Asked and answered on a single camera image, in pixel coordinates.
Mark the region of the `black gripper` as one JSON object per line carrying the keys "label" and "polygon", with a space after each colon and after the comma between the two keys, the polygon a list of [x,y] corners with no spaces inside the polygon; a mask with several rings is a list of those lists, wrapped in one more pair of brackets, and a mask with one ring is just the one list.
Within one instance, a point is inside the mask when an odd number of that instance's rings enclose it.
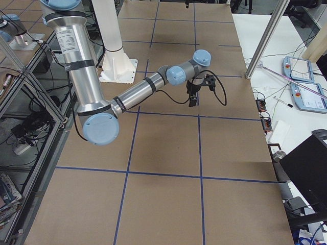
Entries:
{"label": "black gripper", "polygon": [[189,107],[194,107],[197,105],[198,98],[196,93],[201,89],[203,85],[203,79],[195,79],[187,81],[186,83],[186,93],[189,95]]}

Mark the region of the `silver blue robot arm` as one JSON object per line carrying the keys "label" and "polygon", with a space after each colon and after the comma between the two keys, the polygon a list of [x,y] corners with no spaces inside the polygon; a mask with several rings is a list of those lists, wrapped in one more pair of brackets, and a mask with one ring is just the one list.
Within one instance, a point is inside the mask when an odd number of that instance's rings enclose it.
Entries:
{"label": "silver blue robot arm", "polygon": [[16,14],[1,16],[1,37],[16,51],[32,51],[45,34],[30,33]]}
{"label": "silver blue robot arm", "polygon": [[167,84],[180,85],[197,78],[211,64],[208,51],[174,66],[162,66],[153,75],[134,83],[137,60],[124,52],[113,1],[93,1],[105,55],[98,72],[94,49],[86,29],[81,1],[42,1],[43,19],[55,31],[65,70],[75,88],[78,117],[84,138],[95,145],[113,142],[120,131],[118,117]]}

